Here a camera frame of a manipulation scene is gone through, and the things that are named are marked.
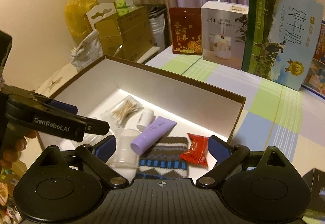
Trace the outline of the person's left hand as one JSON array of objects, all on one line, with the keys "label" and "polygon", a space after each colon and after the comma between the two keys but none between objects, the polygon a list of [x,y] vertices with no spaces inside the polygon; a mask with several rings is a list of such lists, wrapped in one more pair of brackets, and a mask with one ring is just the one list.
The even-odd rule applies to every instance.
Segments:
[{"label": "person's left hand", "polygon": [[26,149],[26,139],[33,139],[37,136],[38,132],[32,130],[26,136],[18,138],[15,142],[14,147],[5,149],[1,158],[1,167],[6,170],[10,170],[13,163],[18,161],[19,154]]}]

